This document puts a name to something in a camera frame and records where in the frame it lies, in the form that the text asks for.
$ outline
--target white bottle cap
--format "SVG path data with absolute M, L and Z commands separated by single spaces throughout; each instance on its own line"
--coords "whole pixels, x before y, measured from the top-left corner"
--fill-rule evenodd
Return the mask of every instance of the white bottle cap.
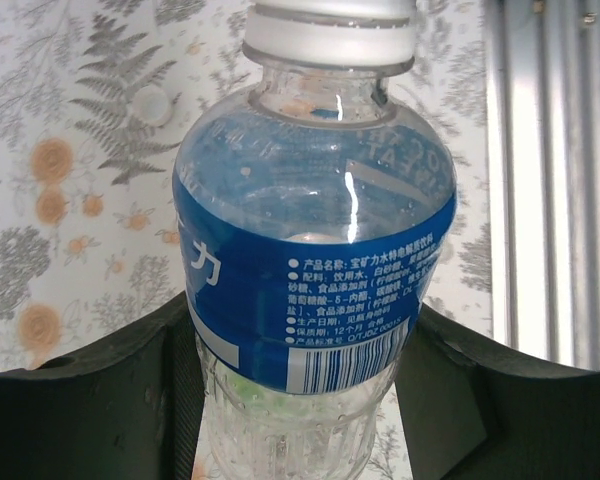
M 173 115 L 169 96 L 156 85 L 138 90 L 131 101 L 131 108 L 140 120 L 152 127 L 162 127 Z
M 255 5 L 244 42 L 265 55 L 350 68 L 399 65 L 414 55 L 416 0 L 255 0 Z

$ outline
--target plastic water bottle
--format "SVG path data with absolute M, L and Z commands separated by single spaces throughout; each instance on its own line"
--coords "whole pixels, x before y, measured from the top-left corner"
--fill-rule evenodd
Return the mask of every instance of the plastic water bottle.
M 262 81 L 187 134 L 173 188 L 210 441 L 229 480 L 351 480 L 455 212 L 433 129 L 387 96 L 415 0 L 258 0 Z

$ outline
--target barcode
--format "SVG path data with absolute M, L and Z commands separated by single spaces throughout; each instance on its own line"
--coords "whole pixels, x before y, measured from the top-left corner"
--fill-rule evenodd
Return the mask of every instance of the barcode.
M 289 350 L 287 392 L 344 390 L 376 376 L 393 362 L 407 338 L 404 321 L 384 335 L 350 347 Z

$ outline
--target bottle neck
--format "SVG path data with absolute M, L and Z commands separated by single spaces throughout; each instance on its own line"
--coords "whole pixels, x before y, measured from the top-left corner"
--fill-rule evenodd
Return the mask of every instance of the bottle neck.
M 268 114 L 312 126 L 373 125 L 395 115 L 387 79 L 374 72 L 264 66 L 251 105 Z

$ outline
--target bottle label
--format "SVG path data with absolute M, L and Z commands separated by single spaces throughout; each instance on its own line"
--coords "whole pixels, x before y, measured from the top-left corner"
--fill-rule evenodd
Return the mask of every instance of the bottle label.
M 186 212 L 178 223 L 200 337 L 238 374 L 294 394 L 349 388 L 396 360 L 456 208 L 454 194 L 407 231 L 320 244 L 233 226 L 200 205 L 177 174 L 174 197 Z

